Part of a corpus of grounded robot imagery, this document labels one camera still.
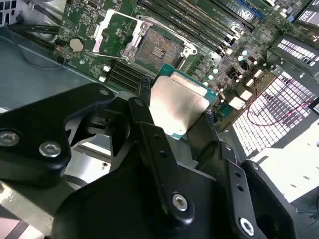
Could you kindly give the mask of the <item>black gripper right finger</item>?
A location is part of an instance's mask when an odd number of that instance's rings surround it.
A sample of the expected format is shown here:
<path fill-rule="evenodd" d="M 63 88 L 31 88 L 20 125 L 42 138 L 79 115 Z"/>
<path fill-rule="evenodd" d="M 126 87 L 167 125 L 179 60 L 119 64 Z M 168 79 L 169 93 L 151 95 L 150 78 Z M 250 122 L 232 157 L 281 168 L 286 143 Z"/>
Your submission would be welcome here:
<path fill-rule="evenodd" d="M 297 239 L 297 212 L 257 163 L 238 163 L 221 141 L 212 113 L 205 114 L 205 172 L 218 184 L 218 199 L 235 239 Z"/>

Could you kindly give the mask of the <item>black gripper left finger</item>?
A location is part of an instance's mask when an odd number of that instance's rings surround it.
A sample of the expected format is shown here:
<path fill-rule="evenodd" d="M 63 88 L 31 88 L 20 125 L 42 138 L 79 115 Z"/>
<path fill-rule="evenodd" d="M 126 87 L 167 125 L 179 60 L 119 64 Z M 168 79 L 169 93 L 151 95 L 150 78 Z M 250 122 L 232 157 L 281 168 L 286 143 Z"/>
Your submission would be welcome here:
<path fill-rule="evenodd" d="M 0 116 L 0 177 L 26 185 L 55 185 L 71 160 L 71 148 L 96 134 L 110 136 L 115 156 L 143 164 L 142 206 L 170 226 L 194 219 L 192 199 L 162 128 L 137 97 L 118 99 L 90 83 Z"/>

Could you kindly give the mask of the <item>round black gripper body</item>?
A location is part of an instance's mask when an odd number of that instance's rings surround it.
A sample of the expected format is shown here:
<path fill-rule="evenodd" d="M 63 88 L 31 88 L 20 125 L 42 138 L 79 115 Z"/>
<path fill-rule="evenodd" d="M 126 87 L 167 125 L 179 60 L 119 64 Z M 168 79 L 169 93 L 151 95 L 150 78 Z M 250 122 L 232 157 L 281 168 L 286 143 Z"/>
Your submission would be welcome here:
<path fill-rule="evenodd" d="M 72 193 L 54 239 L 228 239 L 221 184 L 178 165 L 164 131 L 130 118 L 107 128 L 119 167 Z"/>

